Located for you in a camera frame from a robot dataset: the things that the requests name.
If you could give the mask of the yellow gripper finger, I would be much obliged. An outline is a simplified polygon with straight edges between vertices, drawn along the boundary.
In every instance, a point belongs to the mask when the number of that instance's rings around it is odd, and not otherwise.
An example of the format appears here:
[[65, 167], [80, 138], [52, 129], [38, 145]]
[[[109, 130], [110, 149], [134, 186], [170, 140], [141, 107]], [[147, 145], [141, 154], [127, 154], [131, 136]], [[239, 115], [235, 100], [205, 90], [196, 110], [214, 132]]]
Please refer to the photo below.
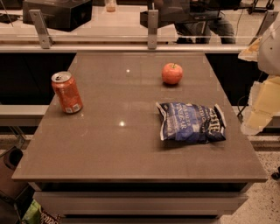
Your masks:
[[264, 82], [255, 81], [244, 110], [241, 132], [249, 136], [258, 134], [279, 111], [280, 77], [269, 76]]
[[238, 54], [240, 60], [257, 62], [259, 46], [262, 38], [257, 38], [249, 47]]

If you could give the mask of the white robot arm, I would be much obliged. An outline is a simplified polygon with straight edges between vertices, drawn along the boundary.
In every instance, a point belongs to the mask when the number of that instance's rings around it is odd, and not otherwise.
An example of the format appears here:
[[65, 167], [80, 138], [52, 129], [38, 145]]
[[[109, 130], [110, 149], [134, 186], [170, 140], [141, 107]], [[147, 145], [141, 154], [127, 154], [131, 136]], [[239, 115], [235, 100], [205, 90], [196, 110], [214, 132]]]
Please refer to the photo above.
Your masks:
[[280, 112], [280, 23], [274, 22], [238, 58], [256, 62], [258, 69], [268, 75], [265, 81], [253, 83], [244, 109], [241, 132], [253, 136]]

